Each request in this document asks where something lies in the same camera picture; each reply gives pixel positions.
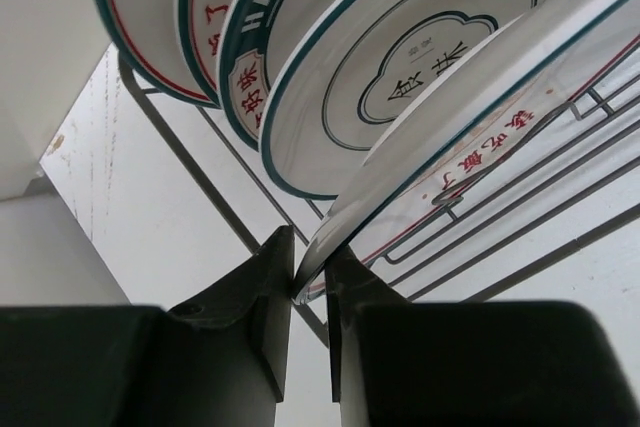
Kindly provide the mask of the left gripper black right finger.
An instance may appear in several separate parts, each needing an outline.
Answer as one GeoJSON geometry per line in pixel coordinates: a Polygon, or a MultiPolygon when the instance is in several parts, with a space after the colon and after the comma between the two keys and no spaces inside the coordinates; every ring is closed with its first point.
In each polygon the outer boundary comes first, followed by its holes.
{"type": "Polygon", "coordinates": [[[563,301],[412,303],[349,249],[325,265],[345,426],[635,426],[596,318],[563,301]]]}

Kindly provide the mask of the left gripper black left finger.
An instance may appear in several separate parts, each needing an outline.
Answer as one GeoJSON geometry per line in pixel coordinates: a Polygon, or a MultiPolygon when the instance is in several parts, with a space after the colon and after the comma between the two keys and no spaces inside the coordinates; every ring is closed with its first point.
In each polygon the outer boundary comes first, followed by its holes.
{"type": "Polygon", "coordinates": [[[170,310],[5,307],[5,426],[271,426],[284,398],[294,234],[170,310]]]}

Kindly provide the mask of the white plate flower outline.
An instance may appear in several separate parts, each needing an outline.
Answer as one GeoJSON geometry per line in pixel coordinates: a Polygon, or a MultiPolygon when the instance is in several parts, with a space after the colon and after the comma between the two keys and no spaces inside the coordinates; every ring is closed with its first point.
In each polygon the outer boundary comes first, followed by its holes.
{"type": "Polygon", "coordinates": [[[547,0],[335,0],[274,81],[259,134],[270,180],[331,200],[395,118],[476,45],[547,0]]]}

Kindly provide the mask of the teal rim lettered plate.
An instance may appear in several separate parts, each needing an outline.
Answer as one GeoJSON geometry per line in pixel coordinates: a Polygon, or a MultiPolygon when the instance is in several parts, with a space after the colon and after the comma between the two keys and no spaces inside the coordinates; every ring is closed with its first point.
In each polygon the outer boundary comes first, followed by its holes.
{"type": "Polygon", "coordinates": [[[223,27],[218,84],[231,127],[250,148],[258,148],[258,132],[269,94],[267,50],[284,0],[233,0],[223,27]]]}

